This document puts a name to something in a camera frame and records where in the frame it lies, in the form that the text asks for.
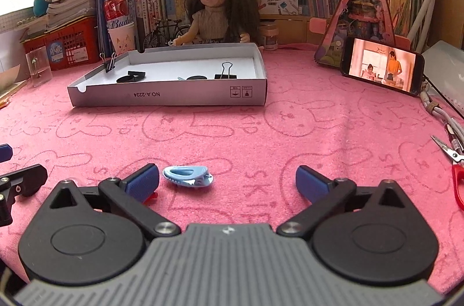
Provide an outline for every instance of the red scissors handle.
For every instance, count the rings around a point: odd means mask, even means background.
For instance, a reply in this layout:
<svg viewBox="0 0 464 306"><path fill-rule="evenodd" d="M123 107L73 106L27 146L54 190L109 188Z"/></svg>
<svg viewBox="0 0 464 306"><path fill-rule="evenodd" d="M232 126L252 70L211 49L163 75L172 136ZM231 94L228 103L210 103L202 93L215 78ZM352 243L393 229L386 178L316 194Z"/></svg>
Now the red scissors handle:
<svg viewBox="0 0 464 306"><path fill-rule="evenodd" d="M461 165L453 165L453 183L454 183L454 197L458 203L458 207L464 210L464 201L459 194L459 184L464 182L464 168Z"/></svg>

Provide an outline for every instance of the paper cup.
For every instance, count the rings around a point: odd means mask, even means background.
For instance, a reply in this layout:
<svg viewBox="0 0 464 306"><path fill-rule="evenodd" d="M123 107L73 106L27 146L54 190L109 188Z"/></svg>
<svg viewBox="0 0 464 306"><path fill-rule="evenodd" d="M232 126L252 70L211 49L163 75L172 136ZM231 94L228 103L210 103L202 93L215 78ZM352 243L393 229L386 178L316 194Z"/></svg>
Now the paper cup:
<svg viewBox="0 0 464 306"><path fill-rule="evenodd" d="M116 29L109 29L108 32L116 55L119 56L127 51L135 50L135 27L133 22Z"/></svg>

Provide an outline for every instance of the metal screw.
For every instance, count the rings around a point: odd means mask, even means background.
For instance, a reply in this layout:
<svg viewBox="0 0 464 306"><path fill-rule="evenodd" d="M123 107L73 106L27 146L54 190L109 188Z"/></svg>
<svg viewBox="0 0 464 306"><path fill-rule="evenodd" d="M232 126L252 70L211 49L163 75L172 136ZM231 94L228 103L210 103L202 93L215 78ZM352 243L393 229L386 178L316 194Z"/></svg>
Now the metal screw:
<svg viewBox="0 0 464 306"><path fill-rule="evenodd" d="M168 221L159 223L155 226L155 231L158 234L163 234L163 235L172 234L173 232L175 232L175 230L176 230L176 226L173 223L170 223Z"/></svg>
<svg viewBox="0 0 464 306"><path fill-rule="evenodd" d="M286 234L297 234L303 230L303 226L295 221L284 223L280 228Z"/></svg>

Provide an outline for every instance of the white cardboard tray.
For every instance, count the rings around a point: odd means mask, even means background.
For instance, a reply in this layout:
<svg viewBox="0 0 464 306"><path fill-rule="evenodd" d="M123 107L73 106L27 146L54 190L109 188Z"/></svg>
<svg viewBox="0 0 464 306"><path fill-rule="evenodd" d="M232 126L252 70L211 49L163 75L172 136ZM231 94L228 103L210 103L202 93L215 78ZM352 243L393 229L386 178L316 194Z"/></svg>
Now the white cardboard tray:
<svg viewBox="0 0 464 306"><path fill-rule="evenodd" d="M237 79L215 80L226 61ZM117 84L127 71L143 71L145 79ZM187 79L202 75L207 80ZM130 51L68 86L74 107L129 105L264 105L267 78L263 58L254 43L215 43Z"/></svg>

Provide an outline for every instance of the pink towel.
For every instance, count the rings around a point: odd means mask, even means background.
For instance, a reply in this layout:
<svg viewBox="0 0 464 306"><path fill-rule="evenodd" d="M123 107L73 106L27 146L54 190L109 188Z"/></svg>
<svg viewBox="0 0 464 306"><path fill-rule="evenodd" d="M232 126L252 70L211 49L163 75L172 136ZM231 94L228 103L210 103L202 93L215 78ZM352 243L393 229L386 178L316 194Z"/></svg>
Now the pink towel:
<svg viewBox="0 0 464 306"><path fill-rule="evenodd" d="M0 174L41 163L49 179L13 206L13 224L0 228L1 258L26 278L19 238L65 178L96 185L149 162L160 170L205 165L215 179L210 188L176 188L162 179L150 207L182 228L193 222L275 228L308 206L295 188L295 170L308 165L358 185L398 181L440 241L431 285L441 292L453 286L463 275L464 216L454 201L451 164L430 139L447 139L442 124L418 98L317 66L315 46L282 47L263 55L264 107L73 109L66 86L93 66L55 72L39 88L19 91L0 110L0 141L14 148Z"/></svg>

